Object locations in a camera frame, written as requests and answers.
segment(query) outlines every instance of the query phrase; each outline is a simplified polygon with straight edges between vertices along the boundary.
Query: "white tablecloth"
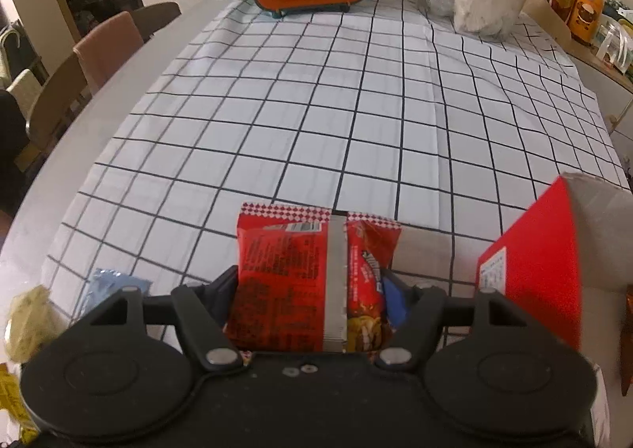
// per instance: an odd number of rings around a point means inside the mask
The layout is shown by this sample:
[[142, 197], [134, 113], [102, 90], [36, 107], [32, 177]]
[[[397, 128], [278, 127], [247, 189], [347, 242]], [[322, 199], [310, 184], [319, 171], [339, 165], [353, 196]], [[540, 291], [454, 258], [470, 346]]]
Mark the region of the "white tablecloth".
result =
[[153, 294], [212, 281], [236, 263], [243, 201], [395, 218], [393, 270], [471, 296], [477, 257], [559, 173], [628, 188], [595, 94], [530, 18], [491, 44], [415, 1], [274, 20], [236, 0], [214, 19], [68, 209], [42, 268], [59, 311], [77, 318], [96, 268]]

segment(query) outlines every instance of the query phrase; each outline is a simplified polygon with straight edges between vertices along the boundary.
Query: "chair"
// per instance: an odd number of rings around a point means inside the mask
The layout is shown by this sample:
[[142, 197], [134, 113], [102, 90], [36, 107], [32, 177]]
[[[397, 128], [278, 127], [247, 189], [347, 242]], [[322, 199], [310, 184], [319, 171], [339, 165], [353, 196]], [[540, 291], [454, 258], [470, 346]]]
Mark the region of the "chair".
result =
[[85, 103], [81, 92], [87, 85], [75, 53], [61, 63], [46, 81], [27, 118], [27, 135], [42, 152], [48, 153], [57, 138], [70, 126], [77, 112], [72, 104]]
[[15, 214], [23, 197], [26, 175], [15, 158], [28, 145], [25, 121], [15, 98], [0, 90], [0, 210]]
[[20, 21], [11, 23], [0, 34], [0, 83], [7, 88], [22, 71], [30, 69], [43, 84], [48, 73]]
[[180, 7], [173, 1], [165, 1], [133, 10], [131, 14], [143, 41], [148, 42], [152, 34], [180, 16]]
[[88, 88], [93, 95], [143, 46], [143, 38], [129, 12], [121, 12], [91, 30], [75, 44]]
[[36, 76], [30, 69], [25, 69], [9, 85], [7, 91], [13, 95], [15, 101], [18, 102], [22, 115], [27, 118], [31, 107], [36, 102], [37, 96], [42, 91], [42, 85], [37, 81]]

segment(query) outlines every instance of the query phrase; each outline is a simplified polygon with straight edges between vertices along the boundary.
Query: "chair backrest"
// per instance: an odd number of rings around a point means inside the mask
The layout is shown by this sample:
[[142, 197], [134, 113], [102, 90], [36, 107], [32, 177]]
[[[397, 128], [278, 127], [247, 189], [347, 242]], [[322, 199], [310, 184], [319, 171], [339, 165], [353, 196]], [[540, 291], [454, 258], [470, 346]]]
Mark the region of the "chair backrest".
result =
[[129, 12], [121, 12], [91, 30], [75, 44], [81, 69], [93, 95], [143, 46]]
[[18, 102], [24, 118], [28, 117], [31, 107], [36, 102], [37, 96], [42, 91], [42, 85], [30, 69], [25, 69], [7, 88]]
[[173, 1], [165, 1], [138, 8], [131, 14], [143, 40], [147, 42], [154, 32], [165, 28], [180, 16], [180, 7]]
[[0, 89], [0, 167], [13, 163], [28, 144], [25, 121], [13, 95]]
[[37, 148], [45, 152], [50, 147], [86, 85], [77, 55], [73, 53], [46, 81], [27, 118], [27, 135]]

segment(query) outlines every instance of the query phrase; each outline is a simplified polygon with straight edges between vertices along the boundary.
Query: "screw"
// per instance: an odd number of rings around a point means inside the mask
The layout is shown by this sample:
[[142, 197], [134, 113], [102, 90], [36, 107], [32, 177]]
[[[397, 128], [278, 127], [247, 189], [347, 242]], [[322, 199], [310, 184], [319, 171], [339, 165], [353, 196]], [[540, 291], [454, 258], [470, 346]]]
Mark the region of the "screw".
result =
[[214, 348], [207, 352], [207, 361], [214, 366], [228, 366], [237, 360], [237, 353], [230, 348]]
[[297, 368], [284, 368], [282, 373], [290, 377], [299, 376], [299, 370]]
[[304, 364], [303, 366], [301, 366], [301, 370], [304, 373], [316, 373], [318, 371], [318, 368], [314, 364]]
[[386, 365], [406, 364], [411, 360], [411, 352], [405, 348], [385, 348], [381, 352], [381, 359]]

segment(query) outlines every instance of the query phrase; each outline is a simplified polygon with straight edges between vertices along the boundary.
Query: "red snack bag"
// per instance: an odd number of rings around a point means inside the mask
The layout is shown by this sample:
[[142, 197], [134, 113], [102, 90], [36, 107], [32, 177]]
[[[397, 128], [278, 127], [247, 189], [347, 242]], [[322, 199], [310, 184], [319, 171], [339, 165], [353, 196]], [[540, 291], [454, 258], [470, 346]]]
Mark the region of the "red snack bag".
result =
[[343, 351], [344, 217], [327, 209], [243, 204], [239, 285], [227, 335], [239, 348]]
[[347, 216], [347, 351], [367, 352], [382, 345], [381, 268], [393, 258], [402, 230], [396, 221], [370, 214]]

